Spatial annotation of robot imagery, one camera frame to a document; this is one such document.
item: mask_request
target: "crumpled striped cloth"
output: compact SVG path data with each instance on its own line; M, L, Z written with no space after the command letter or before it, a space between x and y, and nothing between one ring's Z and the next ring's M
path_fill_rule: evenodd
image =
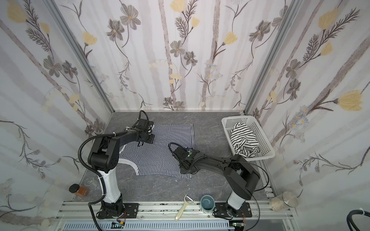
M254 157L261 151L256 134L244 123L235 124L230 140L235 153L241 156Z

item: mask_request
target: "vegetable peeler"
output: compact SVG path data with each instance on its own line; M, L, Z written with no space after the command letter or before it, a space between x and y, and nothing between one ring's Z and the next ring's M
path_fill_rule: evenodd
M177 213L176 217L175 217L175 221L178 221L182 215L182 213L184 212L185 210L185 207L190 205L190 204L193 204L194 203L194 200L190 197L188 197L187 194L185 194L184 196L184 205L181 207L181 209L179 210L179 212Z

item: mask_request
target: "gray table surface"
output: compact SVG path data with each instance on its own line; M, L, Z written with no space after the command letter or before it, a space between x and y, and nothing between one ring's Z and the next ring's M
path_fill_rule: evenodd
M232 156L221 119L237 115L237 112L148 112L149 120L156 123L193 123L194 148L219 157ZM122 131L126 126L132 126L137 117L138 112L115 112L105 132ZM93 172L87 171L82 185L88 177L97 179ZM131 166L118 164L117 182L123 201L182 201L185 194L193 200L200 200L208 194L216 201L225 201L232 191L225 177L206 170L200 170L192 175L191 180L187 180L164 175L137 176ZM253 195L257 200L267 200L264 190ZM74 201L94 201L100 196L101 189L98 186L90 188L87 197L75 197Z

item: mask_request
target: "white plastic basket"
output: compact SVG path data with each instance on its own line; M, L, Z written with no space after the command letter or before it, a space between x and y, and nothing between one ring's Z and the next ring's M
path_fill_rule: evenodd
M261 152L256 154L254 157L245 158L247 161L253 160L265 160L275 156L275 150L272 148L267 136L263 132L261 126L257 122L256 118L253 116L230 116L222 118L222 126L225 132L226 138L229 142L230 149L232 154L235 155L235 150L231 144L230 136L232 133L232 129L234 128L236 123L244 123L246 124L254 133L256 134L257 141L259 143L259 147Z

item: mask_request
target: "black lid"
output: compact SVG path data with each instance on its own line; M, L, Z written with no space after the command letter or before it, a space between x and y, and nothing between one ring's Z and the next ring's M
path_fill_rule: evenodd
M78 191L78 189L80 188L80 186L78 185L78 184L72 184L71 186L70 186L70 192L71 193L75 193L75 192L77 192Z

